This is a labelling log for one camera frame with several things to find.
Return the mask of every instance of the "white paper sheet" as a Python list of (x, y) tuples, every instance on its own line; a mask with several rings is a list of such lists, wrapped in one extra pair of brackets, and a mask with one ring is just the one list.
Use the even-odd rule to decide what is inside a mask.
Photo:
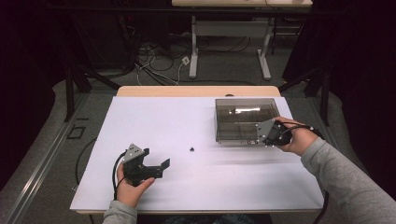
[[(140, 212), (320, 209), (318, 182), (298, 156), (276, 147), (216, 142), (215, 99), (114, 97), (70, 209), (107, 210), (114, 163), (131, 143), (150, 149), (147, 166), (171, 160), (143, 195)], [(280, 115), (291, 118), (285, 99), (274, 99)]]

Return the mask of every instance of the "gray sleeve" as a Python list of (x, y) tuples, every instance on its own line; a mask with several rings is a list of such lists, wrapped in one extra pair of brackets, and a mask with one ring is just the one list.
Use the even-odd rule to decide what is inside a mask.
[(129, 223), (135, 224), (137, 218), (137, 211), (125, 203), (120, 203), (119, 201), (113, 201), (110, 204), (110, 208), (105, 211), (104, 214), (105, 224), (114, 223)]
[(396, 223), (396, 202), (322, 139), (312, 143), (301, 160), (352, 223)]

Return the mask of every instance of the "black curtain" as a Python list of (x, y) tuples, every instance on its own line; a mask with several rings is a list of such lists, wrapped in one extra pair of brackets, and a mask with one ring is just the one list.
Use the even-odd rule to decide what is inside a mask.
[(41, 1), (0, 2), (0, 189), (46, 122), (55, 100), (52, 87), (64, 79), (42, 9)]
[[(330, 69), (331, 92), (343, 103), (356, 154), (372, 179), (396, 199), (396, 14), (381, 0), (315, 0), (313, 9), (347, 16), (308, 20), (283, 78), (291, 81), (323, 65)], [(308, 86), (320, 84), (315, 81), (320, 78), (311, 77)]]

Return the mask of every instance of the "table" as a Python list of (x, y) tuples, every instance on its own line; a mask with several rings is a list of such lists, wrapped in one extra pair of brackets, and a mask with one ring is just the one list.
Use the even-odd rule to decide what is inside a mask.
[[(287, 7), (309, 9), (311, 0), (172, 0), (174, 7)], [(262, 75), (265, 80), (271, 80), (265, 54), (271, 37), (269, 21), (198, 21), (191, 19), (192, 53), (190, 63), (190, 78), (196, 78), (198, 64), (198, 35), (213, 36), (251, 36), (263, 38), (262, 48), (257, 50)]]
[(291, 117), (275, 87), (121, 87), (107, 112), (70, 206), (103, 213), (112, 200), (112, 167), (131, 143), (150, 148), (145, 165), (171, 165), (143, 195), (139, 214), (317, 211), (323, 196), (300, 158), (275, 147), (224, 146), (215, 140), (215, 99), (268, 97)]

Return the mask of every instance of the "hand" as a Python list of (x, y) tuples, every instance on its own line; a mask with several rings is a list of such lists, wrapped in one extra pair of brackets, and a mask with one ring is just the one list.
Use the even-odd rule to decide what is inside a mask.
[[(284, 123), (287, 128), (296, 126), (296, 124), (304, 125), (295, 120), (285, 119), (283, 117), (276, 117), (275, 120)], [(291, 142), (285, 146), (279, 146), (279, 148), (286, 152), (293, 152), (299, 156), (302, 156), (306, 149), (318, 138), (316, 134), (305, 128), (293, 129), (291, 133), (293, 134)]]
[(134, 187), (134, 186), (128, 184), (127, 180), (124, 178), (124, 174), (123, 174), (123, 163), (121, 163), (119, 165), (119, 168), (117, 169), (117, 179), (119, 181), (121, 180), (121, 182), (119, 183), (119, 185), (117, 187), (117, 200), (119, 202), (125, 203), (133, 208), (137, 207), (137, 204), (139, 203), (139, 200), (140, 200), (140, 197), (142, 196), (142, 194), (155, 181), (155, 179), (152, 177), (147, 180), (144, 180), (137, 187)]

